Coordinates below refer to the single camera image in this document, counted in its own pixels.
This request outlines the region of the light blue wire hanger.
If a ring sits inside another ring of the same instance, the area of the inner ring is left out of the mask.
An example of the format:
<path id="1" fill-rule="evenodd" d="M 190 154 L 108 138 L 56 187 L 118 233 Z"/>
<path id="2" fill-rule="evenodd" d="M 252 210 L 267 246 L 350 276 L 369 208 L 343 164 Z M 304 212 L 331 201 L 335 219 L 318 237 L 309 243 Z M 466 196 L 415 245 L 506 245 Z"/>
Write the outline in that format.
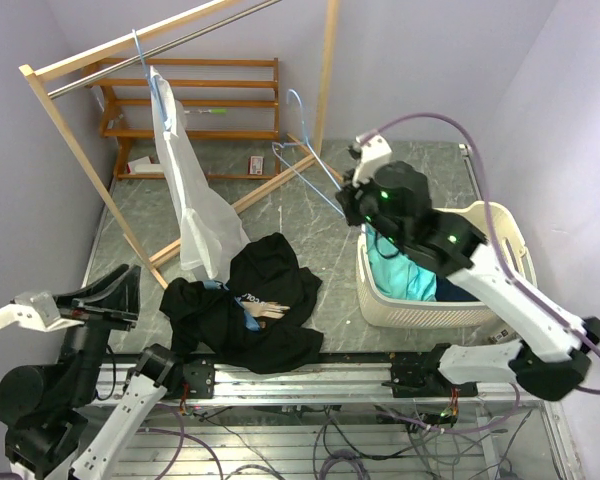
<path id="1" fill-rule="evenodd" d="M 314 193 L 316 193 L 327 205 L 329 205 L 334 211 L 336 211 L 340 217 L 344 218 L 345 215 L 344 215 L 343 211 L 341 210 L 341 208 L 300 172 L 299 163 L 292 165 L 287 160 L 285 160 L 283 157 L 283 151 L 287 148 L 306 147 L 308 150 L 309 159 L 311 161 L 315 161 L 318 163 L 318 165 L 321 167 L 321 169 L 326 173 L 326 175 L 329 178 L 329 180 L 331 181 L 331 183 L 336 187 L 337 191 L 341 190 L 339 181 L 335 178 L 335 175 L 328 170 L 326 163 L 320 158 L 320 156 L 317 154 L 317 152 L 315 151 L 314 147 L 312 146 L 312 144 L 310 142 L 309 135 L 308 135 L 308 129 L 307 129 L 306 121 L 305 121 L 304 104 L 303 104 L 302 98 L 299 95 L 299 93 L 293 88 L 289 88 L 286 93 L 286 104 L 289 105 L 291 103 L 296 104 L 299 109 L 301 139 L 300 140 L 291 140 L 290 142 L 274 141 L 271 146 L 272 152 L 277 160 L 279 160 L 284 166 L 286 166 L 289 170 L 291 170 L 292 173 L 296 177 L 298 177 L 306 186 L 308 186 Z"/>

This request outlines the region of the white t shirt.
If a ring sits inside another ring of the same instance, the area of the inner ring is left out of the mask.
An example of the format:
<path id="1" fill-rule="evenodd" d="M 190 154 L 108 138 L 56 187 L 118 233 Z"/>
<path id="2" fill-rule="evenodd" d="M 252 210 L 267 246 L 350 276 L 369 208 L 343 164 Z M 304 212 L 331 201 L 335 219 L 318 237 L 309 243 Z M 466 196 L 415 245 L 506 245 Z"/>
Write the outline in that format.
<path id="1" fill-rule="evenodd" d="M 186 132 L 184 107 L 173 90 L 172 95 L 176 107 L 172 131 L 164 130 L 152 100 L 151 111 L 157 157 L 180 231 L 180 266 L 200 280 L 226 282 L 231 260 L 249 238 L 235 209 L 209 186 Z"/>

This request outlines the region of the black printed t shirt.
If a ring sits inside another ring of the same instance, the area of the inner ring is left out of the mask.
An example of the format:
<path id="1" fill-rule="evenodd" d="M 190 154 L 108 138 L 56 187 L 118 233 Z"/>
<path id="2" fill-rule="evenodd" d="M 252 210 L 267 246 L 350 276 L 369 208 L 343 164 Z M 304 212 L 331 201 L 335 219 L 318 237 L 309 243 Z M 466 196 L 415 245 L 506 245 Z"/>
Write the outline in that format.
<path id="1" fill-rule="evenodd" d="M 225 283 L 172 281 L 159 311 L 171 325 L 171 350 L 180 355 L 203 343 L 225 364 L 285 373 L 319 360 L 324 334 L 304 324 L 321 285 L 276 232 L 246 245 L 231 260 Z"/>

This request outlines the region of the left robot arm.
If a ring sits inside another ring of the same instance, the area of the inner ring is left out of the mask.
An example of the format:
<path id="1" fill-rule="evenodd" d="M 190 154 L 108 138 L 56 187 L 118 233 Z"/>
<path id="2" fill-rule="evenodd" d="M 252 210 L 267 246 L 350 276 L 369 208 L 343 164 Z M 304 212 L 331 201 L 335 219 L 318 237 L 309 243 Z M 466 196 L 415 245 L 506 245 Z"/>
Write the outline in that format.
<path id="1" fill-rule="evenodd" d="M 80 408 L 96 385 L 112 331 L 134 328 L 140 310 L 138 265 L 121 264 L 95 282 L 64 294 L 25 292 L 0 308 L 0 330 L 64 331 L 58 360 L 23 365 L 0 382 L 0 422 L 7 428 L 6 479 L 108 479 L 122 451 L 163 398 L 185 392 L 184 363 L 154 344 L 128 374 L 121 399 L 95 438 Z"/>

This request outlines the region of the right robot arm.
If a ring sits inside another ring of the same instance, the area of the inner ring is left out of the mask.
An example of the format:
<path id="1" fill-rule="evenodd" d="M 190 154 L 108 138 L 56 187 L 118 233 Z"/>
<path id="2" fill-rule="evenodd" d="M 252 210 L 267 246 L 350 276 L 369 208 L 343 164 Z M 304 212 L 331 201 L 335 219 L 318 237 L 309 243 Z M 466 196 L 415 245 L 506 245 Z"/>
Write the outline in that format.
<path id="1" fill-rule="evenodd" d="M 561 309 L 499 258 L 465 217 L 433 208 L 426 176 L 390 162 L 359 181 L 349 170 L 336 198 L 350 226 L 368 225 L 418 266 L 481 301 L 517 333 L 500 345 L 439 344 L 420 373 L 430 394 L 456 385 L 511 383 L 547 401 L 583 391 L 600 320 Z"/>

